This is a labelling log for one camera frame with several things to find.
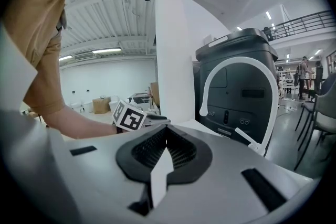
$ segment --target forearm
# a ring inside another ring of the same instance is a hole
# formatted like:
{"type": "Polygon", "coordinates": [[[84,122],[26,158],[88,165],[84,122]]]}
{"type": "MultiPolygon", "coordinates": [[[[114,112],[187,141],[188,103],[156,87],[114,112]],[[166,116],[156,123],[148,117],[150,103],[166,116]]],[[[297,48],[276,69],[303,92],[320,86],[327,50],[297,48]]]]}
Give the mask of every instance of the forearm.
{"type": "Polygon", "coordinates": [[[53,114],[45,115],[43,118],[50,127],[74,139],[100,137],[117,133],[115,126],[89,120],[68,106],[53,114]]]}

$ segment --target recessed light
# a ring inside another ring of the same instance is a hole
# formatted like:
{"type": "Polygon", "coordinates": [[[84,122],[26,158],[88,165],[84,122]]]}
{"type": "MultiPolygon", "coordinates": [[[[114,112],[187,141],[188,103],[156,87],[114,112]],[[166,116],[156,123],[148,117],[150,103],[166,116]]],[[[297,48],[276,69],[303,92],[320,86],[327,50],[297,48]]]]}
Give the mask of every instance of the recessed light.
{"type": "Polygon", "coordinates": [[[114,52],[114,51],[121,51],[120,48],[113,48],[113,49],[104,49],[104,50],[94,50],[92,51],[94,54],[103,54],[104,52],[114,52]]]}
{"type": "Polygon", "coordinates": [[[270,15],[269,12],[266,12],[266,15],[267,15],[267,17],[268,17],[270,20],[272,20],[272,17],[271,17],[271,15],[270,15]]]}
{"type": "Polygon", "coordinates": [[[65,56],[65,57],[59,58],[58,60],[59,61],[63,61],[63,60],[71,59],[71,58],[72,58],[72,56],[69,55],[69,56],[65,56]]]}

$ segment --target tan t-shirt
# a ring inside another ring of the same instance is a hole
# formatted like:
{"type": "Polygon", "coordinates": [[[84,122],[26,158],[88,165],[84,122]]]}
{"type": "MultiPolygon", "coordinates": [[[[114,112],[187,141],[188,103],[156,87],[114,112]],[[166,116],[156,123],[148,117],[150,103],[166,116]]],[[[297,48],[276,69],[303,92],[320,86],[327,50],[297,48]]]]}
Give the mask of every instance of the tan t-shirt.
{"type": "Polygon", "coordinates": [[[65,0],[11,0],[3,17],[13,42],[38,71],[24,102],[41,115],[65,106],[59,77],[60,32],[55,36],[64,5],[65,0]]]}

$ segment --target cardboard box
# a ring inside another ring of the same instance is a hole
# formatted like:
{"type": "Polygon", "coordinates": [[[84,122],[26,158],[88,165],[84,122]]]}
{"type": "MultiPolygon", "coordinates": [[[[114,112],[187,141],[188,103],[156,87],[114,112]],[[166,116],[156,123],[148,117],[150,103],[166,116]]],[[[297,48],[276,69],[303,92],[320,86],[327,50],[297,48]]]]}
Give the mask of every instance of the cardboard box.
{"type": "Polygon", "coordinates": [[[160,94],[159,94],[159,83],[158,82],[151,83],[151,91],[152,91],[154,102],[156,106],[159,108],[160,107],[160,94]]]}
{"type": "Polygon", "coordinates": [[[114,124],[127,131],[140,129],[146,117],[147,113],[122,100],[119,101],[112,115],[114,124]]]}
{"type": "Polygon", "coordinates": [[[105,114],[110,111],[109,102],[111,102],[111,97],[105,97],[104,99],[93,99],[93,112],[95,114],[105,114]]]}

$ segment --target brown box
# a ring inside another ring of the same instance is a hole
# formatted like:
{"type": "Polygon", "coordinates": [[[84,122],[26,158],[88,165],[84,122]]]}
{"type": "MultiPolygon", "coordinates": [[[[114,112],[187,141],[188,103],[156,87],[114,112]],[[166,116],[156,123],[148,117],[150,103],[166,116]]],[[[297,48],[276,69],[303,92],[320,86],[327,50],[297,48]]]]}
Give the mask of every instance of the brown box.
{"type": "Polygon", "coordinates": [[[111,110],[109,102],[111,102],[111,97],[93,99],[93,112],[95,114],[105,114],[106,112],[109,112],[111,110]]]}
{"type": "Polygon", "coordinates": [[[158,82],[151,83],[151,91],[152,91],[154,102],[156,106],[159,108],[160,107],[160,95],[159,95],[159,83],[158,82]]]}

